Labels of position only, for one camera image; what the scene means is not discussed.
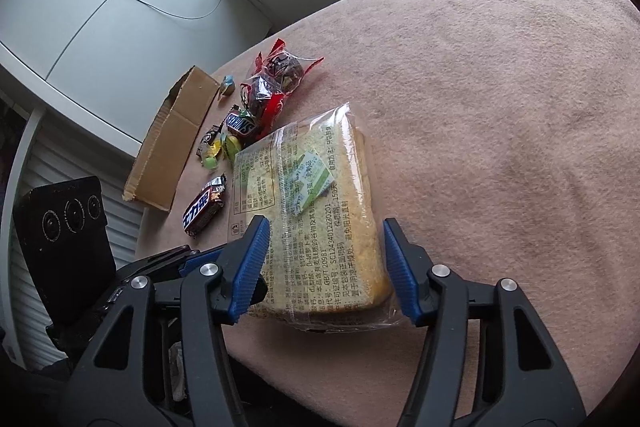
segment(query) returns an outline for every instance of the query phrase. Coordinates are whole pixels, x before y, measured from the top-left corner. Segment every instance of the pink blanket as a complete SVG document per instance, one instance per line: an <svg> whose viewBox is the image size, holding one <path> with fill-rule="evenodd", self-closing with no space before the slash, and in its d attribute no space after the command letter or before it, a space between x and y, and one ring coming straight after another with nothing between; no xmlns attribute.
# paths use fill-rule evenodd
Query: pink blanket
<svg viewBox="0 0 640 427"><path fill-rule="evenodd" d="M591 410L640 339L640 14L631 2L343 0L277 36L301 56L326 57L278 124L358 102L386 215L466 279L517 280ZM215 75L243 79L272 43ZM214 102L204 126L229 103ZM192 155L174 209L146 221L139 256L188 241L180 217L208 177ZM193 246L224 243L226 224L224 212ZM367 427L396 424L424 334L404 324L322 335L252 317L225 330L229 352L266 381ZM475 380L470 344L461 413Z"/></svg>

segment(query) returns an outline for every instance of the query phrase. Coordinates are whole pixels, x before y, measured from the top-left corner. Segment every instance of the camera lens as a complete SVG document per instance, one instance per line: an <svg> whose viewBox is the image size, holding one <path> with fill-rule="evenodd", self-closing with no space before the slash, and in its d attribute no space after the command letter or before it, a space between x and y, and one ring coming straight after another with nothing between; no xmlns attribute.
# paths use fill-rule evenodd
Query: camera lens
<svg viewBox="0 0 640 427"><path fill-rule="evenodd" d="M86 207L92 219L98 219L98 217L100 217L100 201L98 201L97 196L91 196Z"/></svg>
<svg viewBox="0 0 640 427"><path fill-rule="evenodd" d="M74 233L80 232L84 227L84 210L78 200L70 200L65 206L65 221L69 230Z"/></svg>
<svg viewBox="0 0 640 427"><path fill-rule="evenodd" d="M42 216L42 231L52 243L60 237L60 220L53 210L47 210Z"/></svg>

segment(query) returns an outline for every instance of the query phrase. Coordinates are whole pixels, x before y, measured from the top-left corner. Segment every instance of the white cabinet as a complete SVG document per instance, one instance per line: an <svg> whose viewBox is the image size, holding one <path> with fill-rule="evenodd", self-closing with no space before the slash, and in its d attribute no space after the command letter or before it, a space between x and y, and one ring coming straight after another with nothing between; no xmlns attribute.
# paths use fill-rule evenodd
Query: white cabinet
<svg viewBox="0 0 640 427"><path fill-rule="evenodd" d="M45 105L135 155L168 90L271 22L248 0L0 0L0 62Z"/></svg>
<svg viewBox="0 0 640 427"><path fill-rule="evenodd" d="M46 78L65 47L106 0L0 0L0 42Z"/></svg>
<svg viewBox="0 0 640 427"><path fill-rule="evenodd" d="M143 0L183 17L219 0ZM48 82L142 141L168 90L191 66L214 71L258 43L271 23L247 0L221 0L185 20L137 0L108 0L75 36Z"/></svg>

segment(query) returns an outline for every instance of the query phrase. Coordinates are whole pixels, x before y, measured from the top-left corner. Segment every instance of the wrapped candy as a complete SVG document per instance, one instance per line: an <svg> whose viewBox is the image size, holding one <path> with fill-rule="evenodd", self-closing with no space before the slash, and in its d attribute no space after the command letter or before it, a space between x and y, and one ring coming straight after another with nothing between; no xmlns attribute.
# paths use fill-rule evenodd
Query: wrapped candy
<svg viewBox="0 0 640 427"><path fill-rule="evenodd" d="M231 107L225 119L226 130L241 141L241 144L253 143L258 131L255 118L237 105Z"/></svg>
<svg viewBox="0 0 640 427"><path fill-rule="evenodd" d="M222 126L224 125L224 121L220 125L214 125L209 129L202 139L200 140L200 144L196 149L196 155L201 160L205 156L206 153L209 153L209 148L215 146L216 140L220 140L220 131L222 130ZM217 147L215 155L220 151L220 147Z"/></svg>
<svg viewBox="0 0 640 427"><path fill-rule="evenodd" d="M288 51L282 39L276 40L266 58L258 54L254 67L249 71L249 78L241 84L241 100L245 114L239 112L232 117L232 120L249 119L255 124L255 130L244 136L244 146L271 132L273 122L282 111L284 102L311 68L323 60L324 57L296 57ZM303 66L305 62L308 63L306 68Z"/></svg>
<svg viewBox="0 0 640 427"><path fill-rule="evenodd" d="M242 150L242 145L240 140L232 134L225 134L222 149L225 151L226 157L229 158L231 166L233 166L236 161L236 154Z"/></svg>
<svg viewBox="0 0 640 427"><path fill-rule="evenodd" d="M218 88L218 100L223 96L229 96L236 90L236 83L234 82L233 76L230 74L226 74L225 78L222 80L222 84Z"/></svg>
<svg viewBox="0 0 640 427"><path fill-rule="evenodd" d="M211 221L211 218L225 206L222 194L226 189L226 176L218 176L204 185L196 198L191 201L182 215L184 231L196 237Z"/></svg>

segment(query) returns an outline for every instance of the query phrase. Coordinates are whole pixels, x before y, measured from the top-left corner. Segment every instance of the cabinet door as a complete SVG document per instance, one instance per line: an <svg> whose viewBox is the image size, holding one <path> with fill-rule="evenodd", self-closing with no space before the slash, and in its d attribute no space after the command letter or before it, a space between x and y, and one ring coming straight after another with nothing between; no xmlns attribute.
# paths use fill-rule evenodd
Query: cabinet door
<svg viewBox="0 0 640 427"><path fill-rule="evenodd" d="M106 0L0 0L0 42L42 78Z"/></svg>
<svg viewBox="0 0 640 427"><path fill-rule="evenodd" d="M219 0L143 0L183 17ZM137 0L108 0L76 35L48 82L142 141L170 87L192 66L212 72L261 41L271 23L247 0L177 18Z"/></svg>

